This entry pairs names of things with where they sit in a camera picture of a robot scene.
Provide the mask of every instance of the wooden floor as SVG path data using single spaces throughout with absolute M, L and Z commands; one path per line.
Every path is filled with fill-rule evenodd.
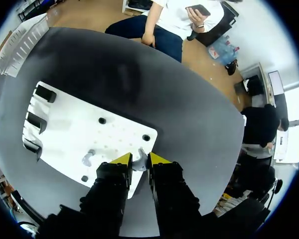
M 110 24 L 130 17 L 122 13 L 122 2 L 123 0 L 67 0 L 51 9 L 48 14 L 58 12 L 54 26 L 104 32 Z M 238 71 L 233 76 L 228 76 L 225 68 L 213 61 L 206 52 L 206 47 L 197 40 L 184 42 L 182 62 L 220 90 L 238 110 L 243 109 L 248 97 L 235 93 L 234 84 L 242 81 Z

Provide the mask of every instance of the hand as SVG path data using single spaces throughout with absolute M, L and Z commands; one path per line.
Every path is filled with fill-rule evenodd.
M 274 147 L 274 144 L 273 143 L 267 143 L 267 145 L 266 145 L 266 148 L 269 148 L 269 149 L 273 149 L 273 147 Z
M 186 8 L 189 19 L 194 23 L 195 26 L 200 26 L 204 24 L 204 21 L 208 16 L 204 16 L 199 10 L 193 10 L 191 7 Z
M 150 46 L 151 44 L 153 45 L 153 47 L 155 48 L 155 37 L 152 33 L 144 33 L 143 37 L 142 37 L 142 43 L 144 45 Z

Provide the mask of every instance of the wristwatch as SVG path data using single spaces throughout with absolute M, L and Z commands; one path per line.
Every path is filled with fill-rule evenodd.
M 203 23 L 203 24 L 201 24 L 201 25 L 198 25 L 198 26 L 196 26 L 197 28 L 203 28 L 205 26 L 205 24 Z

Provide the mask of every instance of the desk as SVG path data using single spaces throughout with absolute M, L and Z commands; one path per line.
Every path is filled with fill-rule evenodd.
M 86 102 L 158 131 L 153 152 L 177 161 L 200 212 L 213 210 L 241 148 L 244 121 L 235 106 L 199 75 L 138 42 L 84 29 L 51 28 L 16 78 L 0 77 L 0 168 L 40 214 L 63 204 L 79 209 L 89 188 L 62 175 L 22 146 L 35 85 L 43 81 Z M 126 202 L 122 236 L 158 235 L 147 182 Z
M 260 100 L 261 101 L 260 103 L 253 104 L 254 107 L 264 107 L 266 104 L 271 104 L 273 106 L 276 106 L 272 84 L 268 79 L 267 75 L 264 73 L 264 70 L 260 63 L 248 67 L 247 69 L 241 71 L 240 74 L 244 79 L 257 75 L 260 81 L 262 82 L 265 93 L 263 95 L 259 95 L 262 98 L 262 101 Z M 257 155 L 259 156 L 259 158 L 267 158 L 270 155 L 273 156 L 275 154 L 275 149 L 276 149 L 275 146 L 272 150 L 268 150 L 266 148 L 261 148 L 260 145 L 252 145 L 252 144 L 247 145 L 247 148 L 248 147 L 251 147 L 249 148 L 250 151 L 249 155 L 253 157 L 256 157 Z
M 41 5 L 40 0 L 28 0 L 24 2 L 21 6 L 19 6 L 16 9 L 16 12 L 18 13 L 18 17 L 21 21 L 26 20 L 26 14 L 29 14 L 33 9 L 39 7 Z

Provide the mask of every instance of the white rack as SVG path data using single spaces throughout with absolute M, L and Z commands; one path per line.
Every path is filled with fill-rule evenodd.
M 46 13 L 21 23 L 0 51 L 0 73 L 16 77 L 31 50 L 48 30 Z

